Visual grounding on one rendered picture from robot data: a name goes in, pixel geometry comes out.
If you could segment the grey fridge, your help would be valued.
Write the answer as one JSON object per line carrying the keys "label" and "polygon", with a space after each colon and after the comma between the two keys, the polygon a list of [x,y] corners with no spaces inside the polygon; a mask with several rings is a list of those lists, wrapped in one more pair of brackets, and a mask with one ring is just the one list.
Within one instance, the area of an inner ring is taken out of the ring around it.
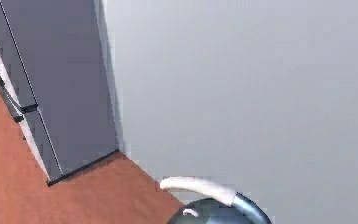
{"label": "grey fridge", "polygon": [[117,151],[98,0],[0,0],[0,76],[53,185]]}

